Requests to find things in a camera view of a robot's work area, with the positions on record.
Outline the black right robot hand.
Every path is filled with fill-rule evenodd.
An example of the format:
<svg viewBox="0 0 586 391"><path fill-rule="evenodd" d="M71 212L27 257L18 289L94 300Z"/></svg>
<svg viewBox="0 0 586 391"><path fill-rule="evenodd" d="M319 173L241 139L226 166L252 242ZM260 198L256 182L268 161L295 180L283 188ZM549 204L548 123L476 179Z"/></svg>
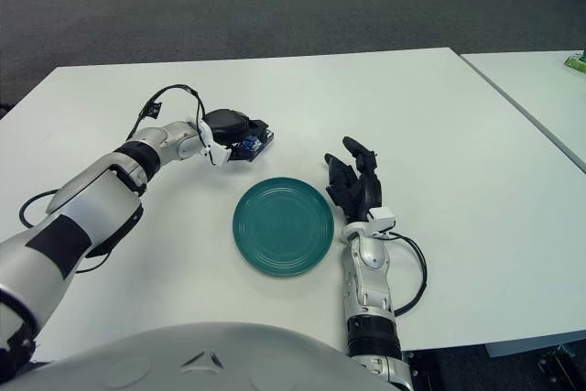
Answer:
<svg viewBox="0 0 586 391"><path fill-rule="evenodd" d="M326 153L326 191L334 205L342 209L347 223L366 222L369 210L382 206L381 183L375 173L376 154L349 136L342 139L342 144L354 158L355 168Z"/></svg>

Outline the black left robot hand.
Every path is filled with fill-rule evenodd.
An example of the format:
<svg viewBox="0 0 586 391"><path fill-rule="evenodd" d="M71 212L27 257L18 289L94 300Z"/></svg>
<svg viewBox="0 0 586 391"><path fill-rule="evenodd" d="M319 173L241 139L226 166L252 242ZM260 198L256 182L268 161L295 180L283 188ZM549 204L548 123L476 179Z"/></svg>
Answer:
<svg viewBox="0 0 586 391"><path fill-rule="evenodd" d="M231 109L211 111L204 116L203 121L211 129L213 139L225 147L240 144L249 137L265 143L270 135L264 121L251 119Z"/></svg>

